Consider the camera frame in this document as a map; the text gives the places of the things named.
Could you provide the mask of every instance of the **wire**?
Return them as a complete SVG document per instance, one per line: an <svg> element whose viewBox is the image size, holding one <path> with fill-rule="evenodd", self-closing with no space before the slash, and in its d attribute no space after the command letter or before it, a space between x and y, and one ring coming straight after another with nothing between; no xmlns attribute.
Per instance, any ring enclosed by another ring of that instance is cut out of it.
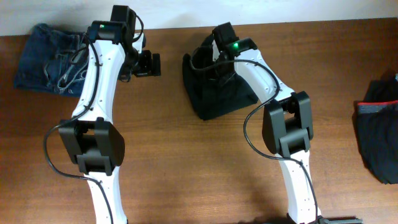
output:
<svg viewBox="0 0 398 224"><path fill-rule="evenodd" d="M66 122L64 122L64 123L62 123L62 124L58 124L58 125L52 127L51 129L49 129L49 130L47 131L47 133L45 134L44 139L43 139L43 150L44 150L45 160L46 160L47 163L50 165L50 167L54 170L54 172L56 172L57 174L62 175L62 176L64 176L64 177L69 177L69 178L74 178L74 179L92 181L92 182L94 182L94 183L99 187L99 189L101 190L101 193L102 193L102 195L103 195L103 197L104 197L104 199L105 199L106 206L107 206L107 208L108 208L109 217L110 217L110 219L111 219L111 224L113 224L113 216L112 216L111 206L109 205L108 198L106 197L106 194L105 194L104 188L103 188L102 185L101 185L101 182L98 181L98 180L96 180L96 179L90 178L90 177L85 177L85 176L80 176L80 175L73 175L73 174L67 174L67 173L64 173L64 172L62 172L62 171L59 171L59 170L54 166L54 164L51 162L50 156L49 156L49 152L48 152L48 150L47 150L47 139L49 138L49 136L50 136L54 131L56 131L58 128L61 128L61 127L63 127L63 126L66 126L67 124L70 124L70 123L76 121L77 119L81 118L85 113L87 113L87 111L91 110L91 106L92 106L93 103L94 103L94 99L95 99L95 96L96 96L96 93L97 93L97 89L98 89L98 82L99 82L99 79L100 79L100 60L98 59L98 54L97 54L97 51L95 50L95 47L94 47L93 43L89 40L89 38L87 38L86 34L85 34L85 38L86 38L86 40L88 41L88 43L89 43L89 45L91 46L91 48L93 49L94 56L95 56L95 60L96 60L96 64L95 64L95 65L96 65L96 79L95 79L95 85L94 85L93 94L91 95L91 99L90 99L88 105L85 106L85 109L84 109L80 114L78 114L77 116L74 116L73 118L69 119L68 121L66 121Z"/></svg>
<svg viewBox="0 0 398 224"><path fill-rule="evenodd" d="M144 33L144 23L143 23L143 21L141 20L141 18L140 18L138 15L136 15L136 17L138 18L139 23L141 24L141 32L139 33L138 37L132 39L133 42L139 40L139 38L141 37L142 33Z"/></svg>
<svg viewBox="0 0 398 224"><path fill-rule="evenodd" d="M277 161L293 161L293 162L296 162L296 163L298 163L298 164L300 165L300 167L301 167L301 168L303 169L303 171L304 171L305 177L306 177L307 180L308 180L309 186L310 186L310 188L311 188L311 193L312 193L312 196L313 196L313 200L314 200L314 202L315 202L315 222L314 222L314 223L318 223L318 202L317 202L317 198L316 198L316 196L315 196L315 191L314 191L314 188L313 188L313 185L312 185L312 181L311 181L311 178L310 178L310 174L307 172L306 168L304 167L303 162L298 161L298 160L296 160L296 159L289 158L289 157L276 157L276 156L270 156L270 155L267 155L267 154L261 152L261 151L258 150L258 149L253 145L253 143L250 141L249 136L248 136L248 132L247 132L247 130L246 130L246 127L247 127L247 125L248 125L248 122L249 122L251 116L253 116L257 111L259 111L261 108L263 108L266 104L268 104L268 103L271 102L273 99L275 99L276 96L278 95L278 93L280 92L280 85L279 85L278 79L276 78L276 75L274 74L274 72L272 72L269 68L267 68L266 66L264 66L263 64L261 64L261 63L259 63L259 62L255 62L255 61L252 61L252 60L245 60L245 59L226 60L226 61L222 61L222 62L217 62L217 63L215 63L215 64L213 64L213 65L210 65L210 66L207 66L207 67L205 67L205 68L195 68L195 67L193 66L193 62L192 62L192 58L191 58L191 60L190 60L190 66L191 66L191 69L192 69L192 70L195 70L195 71L198 71L198 72L204 72L204 71L207 71L207 70L216 68L216 67L218 67L218 66L220 66L220 65L223 65L223 64L235 63L235 62L246 62L246 63L251 63L251 64L254 64L254 65L257 65L257 66L263 68L263 69L272 77L272 79L275 81L275 85L276 85L275 93L274 93L267 101L261 103L257 108L255 108L254 110L252 110L252 111L246 116L246 119L244 120L244 123L243 123L243 134L244 134L244 138L245 138L246 141L248 142L249 146L250 146L256 153L258 153L258 154L259 154L260 156L262 156L262 157L265 157L265 158L267 158L267 159L277 160Z"/></svg>
<svg viewBox="0 0 398 224"><path fill-rule="evenodd" d="M75 57L78 55L78 53L81 52L82 50L88 50L88 46L82 47L82 48L80 48L79 50L77 50L77 51L75 51L75 52L72 52L71 56L69 57L69 63L70 63L71 65L77 65L77 64L83 62L82 59L79 59L77 62L74 62L74 61L73 61L73 60L75 59Z"/></svg>

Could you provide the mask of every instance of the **black fabric bag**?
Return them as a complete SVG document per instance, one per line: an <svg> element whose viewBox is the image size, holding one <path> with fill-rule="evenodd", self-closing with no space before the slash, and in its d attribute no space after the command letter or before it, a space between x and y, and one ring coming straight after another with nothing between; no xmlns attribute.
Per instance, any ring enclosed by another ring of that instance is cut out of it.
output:
<svg viewBox="0 0 398 224"><path fill-rule="evenodd" d="M213 65L213 35L208 36L193 54L195 68ZM213 119L226 113L257 103L258 97L246 81L235 73L219 75L215 69L193 71L191 56L183 56L182 74L185 89L192 107L203 120Z"/></svg>

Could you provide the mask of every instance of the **black cloth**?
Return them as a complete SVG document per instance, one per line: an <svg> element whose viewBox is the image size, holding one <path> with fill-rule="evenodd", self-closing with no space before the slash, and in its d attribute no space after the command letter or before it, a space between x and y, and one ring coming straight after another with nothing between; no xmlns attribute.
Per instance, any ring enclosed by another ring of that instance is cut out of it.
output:
<svg viewBox="0 0 398 224"><path fill-rule="evenodd" d="M193 54L192 62L196 68L214 64L212 41L213 35L210 35ZM199 118L213 119L257 103L256 94L235 72L220 74L216 69L206 72L193 71L190 67L190 60L189 54L183 56L183 82L193 110Z"/></svg>
<svg viewBox="0 0 398 224"><path fill-rule="evenodd" d="M398 81L373 81L357 105L356 130L368 169L384 184L398 183Z"/></svg>

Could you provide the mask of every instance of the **folded dark clothing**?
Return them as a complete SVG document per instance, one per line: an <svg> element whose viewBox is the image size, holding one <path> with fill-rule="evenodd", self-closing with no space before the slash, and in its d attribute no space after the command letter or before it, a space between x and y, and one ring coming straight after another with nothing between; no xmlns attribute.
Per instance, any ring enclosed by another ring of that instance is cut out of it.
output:
<svg viewBox="0 0 398 224"><path fill-rule="evenodd" d="M83 50L76 55L77 65L70 64L69 58L85 46L83 33L36 25L19 60L14 87L80 96L88 65L87 52Z"/></svg>
<svg viewBox="0 0 398 224"><path fill-rule="evenodd" d="M398 81L373 81L358 103L356 130L368 169L384 184L398 183Z"/></svg>
<svg viewBox="0 0 398 224"><path fill-rule="evenodd" d="M213 65L213 35L208 36L195 53L192 62L196 68ZM203 120L213 119L226 113L257 103L258 97L249 84L235 72L223 73L215 69L193 71L191 56L185 54L182 75L192 107Z"/></svg>

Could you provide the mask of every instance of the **red stripe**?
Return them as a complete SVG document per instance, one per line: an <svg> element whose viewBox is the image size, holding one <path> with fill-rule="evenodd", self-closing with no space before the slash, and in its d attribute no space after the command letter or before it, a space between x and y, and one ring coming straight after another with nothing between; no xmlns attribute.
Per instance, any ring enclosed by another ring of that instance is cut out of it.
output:
<svg viewBox="0 0 398 224"><path fill-rule="evenodd" d="M398 100L394 100L394 101L390 101L390 102L382 102L382 103L358 103L358 106L364 106L364 105L391 105L391 104L395 104L398 103Z"/></svg>

